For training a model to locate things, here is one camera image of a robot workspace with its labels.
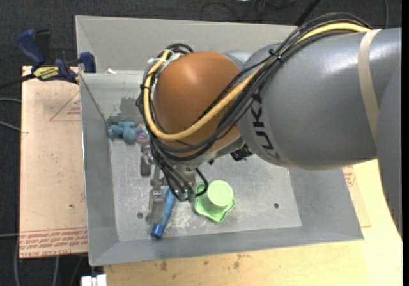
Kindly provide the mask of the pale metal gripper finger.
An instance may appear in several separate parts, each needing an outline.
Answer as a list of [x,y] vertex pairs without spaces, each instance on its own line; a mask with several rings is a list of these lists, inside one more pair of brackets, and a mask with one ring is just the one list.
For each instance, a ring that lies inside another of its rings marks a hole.
[[140,174],[142,177],[149,177],[151,175],[152,157],[149,146],[143,145],[141,147],[141,160],[140,160]]
[[148,213],[145,217],[148,225],[155,225],[162,222],[163,216],[163,192],[158,189],[150,191]]

